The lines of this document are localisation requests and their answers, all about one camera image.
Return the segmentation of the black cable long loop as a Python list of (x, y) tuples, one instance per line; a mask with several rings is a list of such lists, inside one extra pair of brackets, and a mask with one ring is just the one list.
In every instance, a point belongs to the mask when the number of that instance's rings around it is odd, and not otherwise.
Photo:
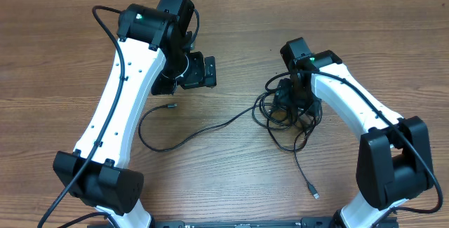
[[(284, 152), (299, 152), (303, 150), (323, 116), (320, 99), (315, 99), (305, 108), (282, 104), (273, 99), (267, 101), (272, 93), (259, 95), (251, 109), (255, 123), (267, 130), (274, 144)], [(296, 130), (296, 136), (291, 146), (282, 145), (275, 137), (275, 131)]]

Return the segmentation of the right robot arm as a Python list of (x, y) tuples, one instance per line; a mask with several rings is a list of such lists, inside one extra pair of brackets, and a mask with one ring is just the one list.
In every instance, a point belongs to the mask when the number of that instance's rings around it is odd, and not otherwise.
[(286, 77), (274, 104), (293, 125), (306, 116), (316, 126), (327, 103), (359, 141), (358, 194), (331, 217), (304, 217), (301, 227), (397, 227), (391, 213), (406, 211), (406, 201), (431, 188), (433, 173), (429, 132), (419, 117), (403, 118), (374, 98), (332, 51), (313, 53), (303, 38), (280, 50)]

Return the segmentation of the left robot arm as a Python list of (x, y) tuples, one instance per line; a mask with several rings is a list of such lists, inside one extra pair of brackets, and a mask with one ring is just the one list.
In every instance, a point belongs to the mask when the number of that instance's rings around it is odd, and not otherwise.
[(160, 0), (156, 8), (131, 4), (119, 11), (110, 34), (114, 64), (87, 129), (71, 152), (58, 152), (53, 170), (69, 194), (112, 227), (153, 227), (140, 195), (142, 173), (130, 170), (134, 132), (148, 95), (168, 95), (177, 88), (214, 87), (214, 57), (192, 50), (198, 17), (191, 0)]

